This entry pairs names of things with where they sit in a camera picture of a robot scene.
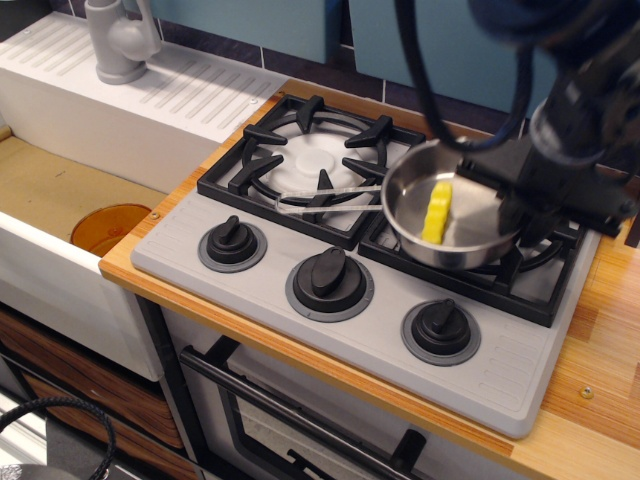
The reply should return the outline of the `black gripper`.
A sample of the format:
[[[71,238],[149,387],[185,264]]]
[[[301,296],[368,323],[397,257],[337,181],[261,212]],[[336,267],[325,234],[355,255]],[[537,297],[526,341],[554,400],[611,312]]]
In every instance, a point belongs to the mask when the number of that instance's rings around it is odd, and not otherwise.
[[[457,173],[496,191],[499,231],[519,232],[522,248],[540,244],[562,220],[615,237],[638,213],[624,179],[599,172],[594,162],[578,167],[553,162],[527,137],[464,154]]]

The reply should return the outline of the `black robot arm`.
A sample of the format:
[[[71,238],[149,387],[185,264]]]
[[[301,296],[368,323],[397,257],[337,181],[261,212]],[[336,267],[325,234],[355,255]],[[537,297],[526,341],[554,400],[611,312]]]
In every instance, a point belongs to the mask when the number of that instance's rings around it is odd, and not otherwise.
[[[416,5],[395,3],[419,104],[437,139],[463,155],[461,173],[502,195],[501,228],[532,246],[563,220],[615,236],[639,203],[639,5],[635,1],[473,1],[492,37],[514,47],[510,113],[485,141],[443,122],[418,40]]]

